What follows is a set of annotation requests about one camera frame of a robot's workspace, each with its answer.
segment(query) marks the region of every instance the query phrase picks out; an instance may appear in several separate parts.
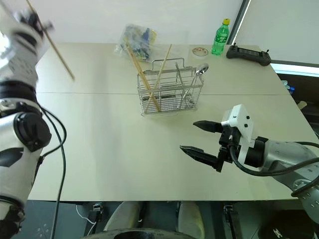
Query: green bottle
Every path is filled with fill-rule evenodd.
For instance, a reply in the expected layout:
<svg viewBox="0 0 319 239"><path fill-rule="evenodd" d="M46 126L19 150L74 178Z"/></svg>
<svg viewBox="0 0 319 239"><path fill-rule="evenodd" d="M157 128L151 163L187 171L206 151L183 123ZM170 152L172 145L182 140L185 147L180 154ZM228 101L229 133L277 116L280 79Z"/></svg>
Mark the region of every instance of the green bottle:
<svg viewBox="0 0 319 239"><path fill-rule="evenodd" d="M224 45L226 44L227 38L229 36L229 19L225 18L223 20L222 26L216 31L216 36L214 39L214 44L211 47L211 54L220 55L224 50Z"/></svg>

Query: remote controller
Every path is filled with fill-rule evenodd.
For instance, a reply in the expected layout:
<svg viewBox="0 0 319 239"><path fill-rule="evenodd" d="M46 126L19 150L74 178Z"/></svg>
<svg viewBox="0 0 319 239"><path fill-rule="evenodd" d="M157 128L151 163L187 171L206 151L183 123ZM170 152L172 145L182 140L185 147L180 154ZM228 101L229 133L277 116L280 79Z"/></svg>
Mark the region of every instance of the remote controller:
<svg viewBox="0 0 319 239"><path fill-rule="evenodd" d="M271 58L268 54L268 51L252 51L244 48L240 48L236 46L236 43L234 45L230 46L226 57L231 59L231 58L242 58L242 59L247 59L250 61L256 61L259 62L262 66L268 66L271 62Z"/></svg>

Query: white wall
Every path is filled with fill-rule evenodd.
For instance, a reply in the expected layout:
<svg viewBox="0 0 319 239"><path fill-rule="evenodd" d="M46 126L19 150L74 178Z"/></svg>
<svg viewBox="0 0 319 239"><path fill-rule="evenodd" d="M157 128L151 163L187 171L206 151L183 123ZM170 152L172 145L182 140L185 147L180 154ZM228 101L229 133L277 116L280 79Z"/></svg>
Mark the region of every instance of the white wall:
<svg viewBox="0 0 319 239"><path fill-rule="evenodd" d="M4 0L14 10L25 0ZM224 18L234 23L241 0L32 0L59 42L118 42L124 26L155 29L162 41L211 44Z"/></svg>
<svg viewBox="0 0 319 239"><path fill-rule="evenodd" d="M274 60L319 64L318 0L251 0L235 42Z"/></svg>

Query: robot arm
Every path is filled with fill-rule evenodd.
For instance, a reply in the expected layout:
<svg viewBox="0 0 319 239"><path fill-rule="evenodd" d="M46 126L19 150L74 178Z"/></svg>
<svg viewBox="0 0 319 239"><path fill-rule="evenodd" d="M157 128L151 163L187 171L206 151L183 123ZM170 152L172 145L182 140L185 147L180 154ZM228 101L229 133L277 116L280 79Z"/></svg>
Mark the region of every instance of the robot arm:
<svg viewBox="0 0 319 239"><path fill-rule="evenodd" d="M198 148L181 146L186 154L218 172L226 161L234 162L241 170L255 176L274 177L293 191L292 196L301 200L309 217L319 224L319 158L303 145L318 147L318 144L280 142L263 137L252 139L253 122L243 105L227 111L222 123L198 121L194 125L205 131L221 133L221 147L216 157Z"/></svg>
<svg viewBox="0 0 319 239"><path fill-rule="evenodd" d="M51 139L35 87L38 17L16 21L0 2L0 238L11 238L24 219L40 154Z"/></svg>

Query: metal utensil holder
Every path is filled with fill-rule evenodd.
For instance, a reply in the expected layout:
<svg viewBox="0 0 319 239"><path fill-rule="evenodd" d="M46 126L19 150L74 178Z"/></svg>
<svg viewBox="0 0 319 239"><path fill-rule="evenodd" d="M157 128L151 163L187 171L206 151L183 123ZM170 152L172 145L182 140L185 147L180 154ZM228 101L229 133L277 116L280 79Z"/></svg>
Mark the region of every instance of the metal utensil holder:
<svg viewBox="0 0 319 239"><path fill-rule="evenodd" d="M201 88L204 85L202 75L196 74L196 68L185 66L184 58L171 58L167 61L182 62L182 68L163 70L160 76L159 84L155 87L159 70L154 70L154 63L163 60L154 60L150 70L143 71L150 90L146 89L143 81L138 75L138 91L142 106L142 115L149 115L164 112L176 112L191 110L196 108ZM150 100L151 93L160 106L160 111L156 108L154 101Z"/></svg>

